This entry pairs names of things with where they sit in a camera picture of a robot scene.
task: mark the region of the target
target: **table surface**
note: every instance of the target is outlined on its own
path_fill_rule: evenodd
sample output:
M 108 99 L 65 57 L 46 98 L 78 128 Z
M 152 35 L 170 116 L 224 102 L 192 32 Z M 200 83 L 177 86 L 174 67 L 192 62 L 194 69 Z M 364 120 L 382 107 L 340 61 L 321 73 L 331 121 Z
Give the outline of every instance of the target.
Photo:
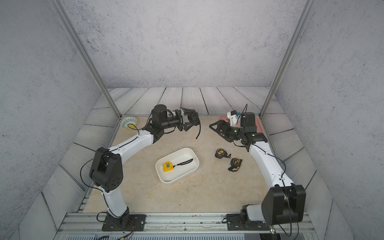
M 147 117 L 136 117 L 137 127 Z M 265 179 L 253 157 L 245 148 L 236 147 L 209 129 L 218 116 L 202 116 L 199 127 L 187 132 L 176 129 L 128 159 L 123 165 L 122 196 L 131 212 L 239 212 L 243 205 L 261 203 L 267 193 Z M 120 128 L 113 146 L 134 136 L 137 131 Z M 172 185 L 162 183 L 155 163 L 184 147 L 191 148 L 200 161 L 198 170 Z M 238 172 L 230 172 L 229 158 L 216 158 L 215 151 L 225 149 L 243 160 Z M 84 212 L 101 212 L 106 204 L 100 191 L 93 190 Z

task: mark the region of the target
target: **concrete texture wall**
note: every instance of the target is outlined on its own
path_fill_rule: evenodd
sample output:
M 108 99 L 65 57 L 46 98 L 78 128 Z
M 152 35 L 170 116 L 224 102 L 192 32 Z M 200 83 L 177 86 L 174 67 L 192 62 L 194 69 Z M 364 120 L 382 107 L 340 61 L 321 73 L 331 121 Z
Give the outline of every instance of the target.
M 100 90 L 47 0 L 0 7 L 0 239 L 8 239 Z
M 383 13 L 317 0 L 276 94 L 356 239 L 384 235 Z
M 62 0 L 109 88 L 269 86 L 305 0 Z

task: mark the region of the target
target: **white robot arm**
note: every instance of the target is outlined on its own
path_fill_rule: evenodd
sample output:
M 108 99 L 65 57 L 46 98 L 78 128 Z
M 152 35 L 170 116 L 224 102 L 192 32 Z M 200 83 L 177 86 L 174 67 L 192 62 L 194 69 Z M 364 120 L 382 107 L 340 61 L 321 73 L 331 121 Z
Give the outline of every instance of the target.
M 199 116 L 193 109 L 182 108 L 171 112 L 166 106 L 157 105 L 151 114 L 149 123 L 135 136 L 109 149 L 98 149 L 89 173 L 102 191 L 108 206 L 107 218 L 120 229 L 128 225 L 129 218 L 129 209 L 123 201 L 119 186 L 123 178 L 122 165 L 135 153 L 159 140 L 164 134 L 164 129 L 177 127 L 180 131 L 187 131 L 192 126 L 200 125 Z M 189 122 L 184 121 L 185 115 L 188 116 Z M 302 221 L 304 188 L 295 185 L 285 174 L 272 155 L 264 134 L 257 133 L 254 113 L 241 113 L 238 118 L 241 118 L 240 127 L 232 126 L 234 121 L 219 120 L 211 124 L 210 128 L 228 142 L 240 140 L 258 163 L 270 188 L 261 204 L 243 206 L 241 214 L 244 224 L 266 222 L 268 225 L 274 225 Z

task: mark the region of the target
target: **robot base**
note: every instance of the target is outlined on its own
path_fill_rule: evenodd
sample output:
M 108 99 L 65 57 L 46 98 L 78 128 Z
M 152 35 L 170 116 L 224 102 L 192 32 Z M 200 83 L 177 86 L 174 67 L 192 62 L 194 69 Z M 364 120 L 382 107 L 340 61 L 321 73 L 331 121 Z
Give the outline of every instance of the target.
M 132 230 L 135 232 L 142 232 L 144 230 L 145 218 L 145 214 L 129 214 L 128 208 L 120 218 L 115 218 L 107 212 L 107 216 L 105 217 L 101 230 L 104 232 L 130 232 Z
M 228 231 L 270 231 L 266 222 L 252 221 L 247 215 L 247 206 L 243 206 L 240 214 L 227 214 Z

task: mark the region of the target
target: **metal vent grille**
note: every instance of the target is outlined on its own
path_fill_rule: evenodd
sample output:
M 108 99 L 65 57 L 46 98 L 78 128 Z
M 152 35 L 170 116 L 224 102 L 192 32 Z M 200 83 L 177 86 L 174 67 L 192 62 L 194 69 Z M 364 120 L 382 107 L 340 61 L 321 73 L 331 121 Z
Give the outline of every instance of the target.
M 69 234 L 66 240 L 97 240 L 102 234 Z M 111 234 L 103 240 L 118 240 L 124 234 Z M 244 234 L 140 234 L 130 240 L 244 240 Z

